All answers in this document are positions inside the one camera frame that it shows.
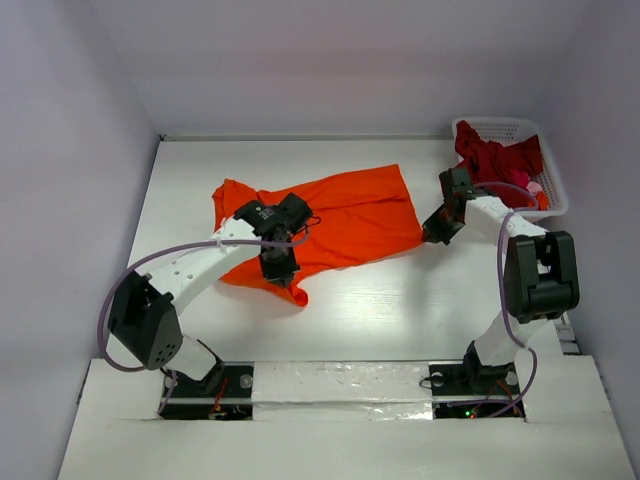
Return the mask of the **orange t shirt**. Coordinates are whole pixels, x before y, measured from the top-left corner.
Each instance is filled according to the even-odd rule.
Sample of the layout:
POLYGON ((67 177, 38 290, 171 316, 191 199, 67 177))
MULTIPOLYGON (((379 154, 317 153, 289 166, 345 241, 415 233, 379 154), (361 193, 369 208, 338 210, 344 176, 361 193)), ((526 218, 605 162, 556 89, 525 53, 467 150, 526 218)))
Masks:
POLYGON ((422 229, 396 164, 340 173, 283 190, 255 190, 226 179, 214 191, 215 226, 251 200, 275 205, 294 193, 311 208, 320 222, 310 237, 295 248, 300 271, 286 288, 263 279, 254 258, 226 274, 222 281, 268 291, 299 307, 309 302, 299 283, 326 270, 378 261, 413 249, 422 243, 422 229))

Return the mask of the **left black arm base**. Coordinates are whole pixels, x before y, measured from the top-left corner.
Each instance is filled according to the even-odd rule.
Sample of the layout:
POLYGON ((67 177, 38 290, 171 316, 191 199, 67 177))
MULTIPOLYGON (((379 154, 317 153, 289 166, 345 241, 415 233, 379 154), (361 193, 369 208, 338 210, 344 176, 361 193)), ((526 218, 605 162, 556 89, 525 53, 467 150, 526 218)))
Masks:
POLYGON ((251 420, 254 366, 252 362, 227 364, 220 385, 212 393, 204 393, 187 380, 168 373, 159 401, 159 416, 165 420, 251 420))

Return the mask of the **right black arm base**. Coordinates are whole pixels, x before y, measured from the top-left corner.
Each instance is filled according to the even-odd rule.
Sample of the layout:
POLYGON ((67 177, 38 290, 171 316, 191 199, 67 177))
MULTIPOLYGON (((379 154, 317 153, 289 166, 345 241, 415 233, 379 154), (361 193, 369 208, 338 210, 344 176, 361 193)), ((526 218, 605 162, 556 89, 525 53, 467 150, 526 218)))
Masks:
POLYGON ((432 363, 419 385, 430 392, 433 416, 438 420, 525 417, 522 400, 507 409, 520 395, 513 364, 499 377, 472 382, 461 362, 432 363))

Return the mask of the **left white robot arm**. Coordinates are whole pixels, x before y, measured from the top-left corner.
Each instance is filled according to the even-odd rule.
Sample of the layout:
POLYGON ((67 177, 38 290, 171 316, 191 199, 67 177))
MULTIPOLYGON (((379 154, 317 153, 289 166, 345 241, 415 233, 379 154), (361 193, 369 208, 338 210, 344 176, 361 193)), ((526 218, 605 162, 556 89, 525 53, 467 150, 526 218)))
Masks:
POLYGON ((209 395, 223 381, 224 363, 185 335, 179 317, 201 293, 237 266, 258 262, 261 279, 289 287, 300 267, 294 249, 313 213, 290 193, 276 205, 252 200, 207 240, 167 248, 131 265, 103 304, 98 341, 114 336, 142 370, 164 370, 195 392, 209 395))

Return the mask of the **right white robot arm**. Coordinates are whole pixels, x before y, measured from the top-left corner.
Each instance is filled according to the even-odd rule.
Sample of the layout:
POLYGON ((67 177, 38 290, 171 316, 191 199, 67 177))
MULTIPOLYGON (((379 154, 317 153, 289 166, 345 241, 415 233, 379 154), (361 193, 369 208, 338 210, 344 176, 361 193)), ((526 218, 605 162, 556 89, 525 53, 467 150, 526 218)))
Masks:
POLYGON ((422 224, 423 240, 448 245, 467 227, 496 245, 500 311, 469 345, 460 368, 462 384, 482 392, 545 322, 579 303, 574 239, 530 222, 499 196, 474 186, 464 168, 442 172, 439 182, 443 203, 422 224))

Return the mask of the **dark red t shirt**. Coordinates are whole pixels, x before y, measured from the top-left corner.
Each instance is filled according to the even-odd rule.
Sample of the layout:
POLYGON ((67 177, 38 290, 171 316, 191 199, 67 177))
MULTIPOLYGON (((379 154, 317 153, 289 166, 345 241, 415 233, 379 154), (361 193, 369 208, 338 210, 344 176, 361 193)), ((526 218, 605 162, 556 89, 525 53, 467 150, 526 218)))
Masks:
POLYGON ((541 174, 543 155, 537 135, 527 140, 503 146, 495 141, 484 141, 468 122, 456 125, 455 151, 462 157, 460 167, 465 167, 474 184, 487 182, 512 183, 511 171, 526 171, 531 180, 541 174))

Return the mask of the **pink cloth in basket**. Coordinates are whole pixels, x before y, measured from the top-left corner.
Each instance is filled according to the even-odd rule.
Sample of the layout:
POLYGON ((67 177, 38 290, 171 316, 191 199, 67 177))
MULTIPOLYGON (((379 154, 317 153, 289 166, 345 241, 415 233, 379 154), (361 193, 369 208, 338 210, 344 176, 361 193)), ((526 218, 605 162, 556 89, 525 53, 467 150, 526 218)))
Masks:
POLYGON ((537 196, 539 193, 543 191, 542 186, 531 180, 530 175, 523 170, 512 170, 511 171, 512 183, 517 187, 526 190, 528 193, 533 196, 537 196))

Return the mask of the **white plastic basket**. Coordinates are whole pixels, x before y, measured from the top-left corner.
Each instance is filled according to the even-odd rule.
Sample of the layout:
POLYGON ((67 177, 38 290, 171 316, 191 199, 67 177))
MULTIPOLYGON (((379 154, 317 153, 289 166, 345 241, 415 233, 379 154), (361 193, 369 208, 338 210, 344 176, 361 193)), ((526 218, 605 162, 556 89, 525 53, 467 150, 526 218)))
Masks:
POLYGON ((511 207, 538 209, 531 218, 559 217, 568 199, 550 147, 531 120, 515 117, 463 116, 452 121, 458 165, 475 185, 485 186, 511 207))

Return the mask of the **small orange cloth in basket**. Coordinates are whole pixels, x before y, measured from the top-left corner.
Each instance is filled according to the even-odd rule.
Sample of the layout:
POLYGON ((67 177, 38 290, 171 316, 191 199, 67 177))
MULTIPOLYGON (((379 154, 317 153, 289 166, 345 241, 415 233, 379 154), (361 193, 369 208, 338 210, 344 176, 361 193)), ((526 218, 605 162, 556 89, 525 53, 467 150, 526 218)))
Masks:
POLYGON ((538 211, 546 211, 550 207, 550 201, 543 191, 535 194, 535 200, 529 203, 529 207, 536 207, 538 211))

